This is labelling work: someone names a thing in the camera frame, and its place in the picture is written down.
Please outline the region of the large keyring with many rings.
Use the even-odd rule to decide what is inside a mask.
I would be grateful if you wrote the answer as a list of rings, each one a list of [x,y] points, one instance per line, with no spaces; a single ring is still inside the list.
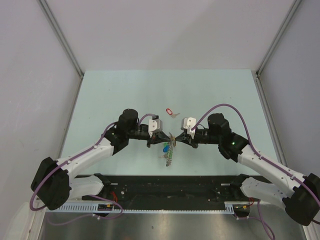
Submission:
[[[173,152],[177,142],[174,135],[169,133],[169,141],[164,144],[163,155],[158,156],[159,159],[165,159],[165,166],[169,167],[172,164]]]

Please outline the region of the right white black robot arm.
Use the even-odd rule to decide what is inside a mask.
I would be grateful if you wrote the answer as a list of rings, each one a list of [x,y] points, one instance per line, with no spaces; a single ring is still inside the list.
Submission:
[[[298,224],[310,225],[320,211],[320,178],[317,175],[305,175],[269,160],[254,149],[247,138],[232,132],[221,113],[211,114],[207,123],[207,128],[199,129],[195,118],[183,118],[183,132],[176,137],[176,141],[193,148],[200,144],[217,145],[225,159],[254,170],[268,181],[264,183],[244,174],[239,175],[230,188],[235,200],[242,201],[245,197],[259,199],[285,210]]]

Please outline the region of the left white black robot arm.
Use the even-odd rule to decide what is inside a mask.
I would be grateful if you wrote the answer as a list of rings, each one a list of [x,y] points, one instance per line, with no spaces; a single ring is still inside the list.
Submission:
[[[100,200],[107,199],[111,188],[104,184],[99,175],[76,177],[88,167],[123,150],[131,139],[146,141],[147,147],[169,142],[170,137],[163,132],[159,116],[152,113],[148,116],[151,118],[148,124],[143,124],[138,112],[127,108],[91,146],[69,157],[43,159],[30,186],[33,191],[29,201],[30,210],[56,210],[69,199],[88,195],[95,195]]]

